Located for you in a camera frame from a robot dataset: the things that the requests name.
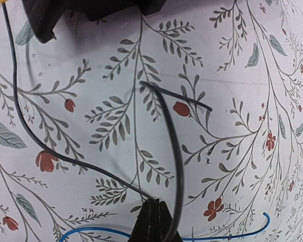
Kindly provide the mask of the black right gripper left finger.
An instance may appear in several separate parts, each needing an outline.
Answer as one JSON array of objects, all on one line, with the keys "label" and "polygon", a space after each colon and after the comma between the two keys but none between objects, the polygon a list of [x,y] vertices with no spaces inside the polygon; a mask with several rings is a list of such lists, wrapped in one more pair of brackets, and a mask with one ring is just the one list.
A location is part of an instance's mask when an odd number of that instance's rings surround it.
[{"label": "black right gripper left finger", "polygon": [[141,207],[128,242],[155,242],[158,199],[149,199]]}]

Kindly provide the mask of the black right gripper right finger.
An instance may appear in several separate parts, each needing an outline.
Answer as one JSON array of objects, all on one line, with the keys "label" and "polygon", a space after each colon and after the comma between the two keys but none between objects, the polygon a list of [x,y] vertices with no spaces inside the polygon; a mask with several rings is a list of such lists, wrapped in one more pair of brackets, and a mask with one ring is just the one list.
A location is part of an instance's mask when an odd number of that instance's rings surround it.
[{"label": "black right gripper right finger", "polygon": [[172,216],[168,206],[164,201],[156,200],[156,241],[164,241],[170,225]]}]

